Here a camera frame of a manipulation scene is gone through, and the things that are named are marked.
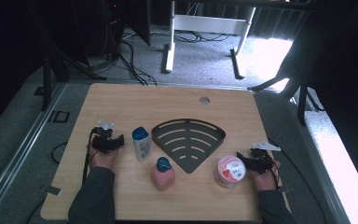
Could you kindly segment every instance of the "person's right hand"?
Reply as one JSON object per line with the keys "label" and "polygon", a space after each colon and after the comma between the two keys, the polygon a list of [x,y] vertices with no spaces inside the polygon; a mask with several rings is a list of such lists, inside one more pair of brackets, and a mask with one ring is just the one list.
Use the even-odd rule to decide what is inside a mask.
{"label": "person's right hand", "polygon": [[248,170],[249,174],[254,180],[257,192],[263,190],[276,190],[277,186],[273,175],[277,176],[278,169],[281,166],[281,163],[275,160],[273,160],[273,162],[275,162],[275,165],[272,166],[272,172],[266,171],[264,174],[261,175],[257,171]]}
{"label": "person's right hand", "polygon": [[118,148],[108,152],[107,154],[103,154],[102,152],[96,150],[95,148],[90,147],[89,155],[92,158],[89,161],[89,168],[91,169],[92,167],[99,166],[112,170],[113,163],[117,153],[118,153]]}

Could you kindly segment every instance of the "wooden table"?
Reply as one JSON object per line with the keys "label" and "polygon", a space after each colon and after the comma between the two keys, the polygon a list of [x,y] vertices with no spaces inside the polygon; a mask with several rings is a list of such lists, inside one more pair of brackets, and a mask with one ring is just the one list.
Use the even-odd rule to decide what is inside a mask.
{"label": "wooden table", "polygon": [[[205,105],[200,98],[207,97]],[[61,189],[49,194],[41,216],[67,219],[68,209],[81,187],[86,144],[90,130],[101,119],[115,123],[113,137],[124,134],[125,145],[115,160],[114,197],[117,220],[259,220],[252,178],[247,175],[234,189],[223,189],[213,179],[220,158],[247,154],[252,143],[267,140],[254,96],[248,91],[93,84],[78,116],[51,186]],[[175,184],[157,191],[150,180],[150,168],[160,156],[157,145],[152,155],[136,160],[131,132],[171,119],[201,119],[222,128],[223,144],[192,174],[173,160]]]}

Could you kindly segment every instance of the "black fan-shaped tray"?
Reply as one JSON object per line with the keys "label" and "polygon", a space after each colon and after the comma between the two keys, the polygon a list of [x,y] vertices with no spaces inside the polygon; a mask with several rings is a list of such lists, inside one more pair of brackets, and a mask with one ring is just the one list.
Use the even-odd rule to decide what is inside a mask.
{"label": "black fan-shaped tray", "polygon": [[173,119],[152,130],[153,141],[188,174],[220,147],[225,137],[221,128],[198,119]]}

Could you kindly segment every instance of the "floor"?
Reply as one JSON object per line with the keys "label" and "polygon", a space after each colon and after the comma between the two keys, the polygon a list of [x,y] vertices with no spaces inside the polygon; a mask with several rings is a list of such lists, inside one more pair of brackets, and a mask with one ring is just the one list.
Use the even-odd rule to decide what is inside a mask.
{"label": "floor", "polygon": [[[131,30],[127,30],[124,40],[131,47],[127,44],[120,47],[120,53],[128,62],[133,48],[133,65],[136,66],[138,76],[147,85],[155,84],[151,76],[158,85],[246,90],[273,78],[291,46],[290,40],[249,37],[243,50],[246,77],[237,79],[229,50],[237,46],[239,38],[202,34],[202,42],[176,40],[173,71],[167,74],[163,70],[168,43],[167,29],[154,27],[152,30],[151,46],[147,46]],[[194,38],[190,34],[180,36]],[[106,81],[101,82],[141,85],[139,77],[131,74],[122,60],[114,63],[107,63],[104,57],[90,57],[89,60],[95,73],[107,77]],[[68,83],[62,85],[53,82],[53,89],[56,92],[61,90],[61,93],[53,94],[53,99],[57,98],[57,101],[51,110],[41,113],[42,98],[34,95],[35,89],[41,86],[43,72],[39,69],[24,83],[0,118],[0,136],[5,138],[5,141],[0,141],[0,186],[4,186],[3,192],[0,192],[0,223],[65,223],[44,220],[38,213],[38,205],[45,197],[43,189],[51,182],[57,169],[57,164],[51,159],[51,150],[55,148],[56,158],[64,152],[63,143],[67,141],[75,125],[76,115],[87,89],[96,82],[74,69],[70,69],[70,72],[71,79]],[[348,194],[348,189],[341,188],[346,186],[339,182],[342,180],[332,177],[335,164],[326,163],[331,159],[331,150],[324,153],[323,141],[329,141],[330,146],[333,140],[335,146],[340,144],[334,126],[323,111],[318,111],[311,104],[306,112],[307,126],[299,124],[296,119],[296,95],[293,99],[280,95],[285,81],[287,80],[265,91],[255,92],[255,99],[268,138],[284,151],[274,153],[274,157],[282,162],[282,181],[291,189],[287,198],[297,222],[347,223],[350,219],[351,223],[358,223],[358,209],[348,207],[348,204],[358,204],[353,202],[358,199],[349,198],[345,201],[335,198],[337,194]],[[317,99],[316,92],[310,92]],[[37,128],[33,126],[34,122],[49,117],[53,110],[70,112],[68,121],[44,122],[34,138],[29,136],[29,131]],[[17,162],[17,166],[13,166],[17,170],[10,172],[7,167],[13,162],[13,158],[23,158],[23,161]],[[2,183],[7,175],[10,175],[9,181]],[[347,175],[356,178],[355,173]],[[336,204],[344,204],[345,208],[335,208]]]}

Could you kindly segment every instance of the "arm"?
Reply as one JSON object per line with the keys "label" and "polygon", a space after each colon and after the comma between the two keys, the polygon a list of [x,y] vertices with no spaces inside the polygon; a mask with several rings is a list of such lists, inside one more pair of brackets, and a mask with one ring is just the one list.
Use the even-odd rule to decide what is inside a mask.
{"label": "arm", "polygon": [[117,150],[103,154],[90,149],[89,175],[68,212],[69,223],[115,223],[112,172]]}
{"label": "arm", "polygon": [[276,166],[272,167],[272,172],[268,171],[260,175],[256,171],[249,170],[249,174],[255,182],[258,192],[258,210],[263,223],[269,224],[295,224],[296,221],[292,214],[287,210],[282,194],[276,190],[276,182],[273,175],[278,172],[281,165],[274,161]]}

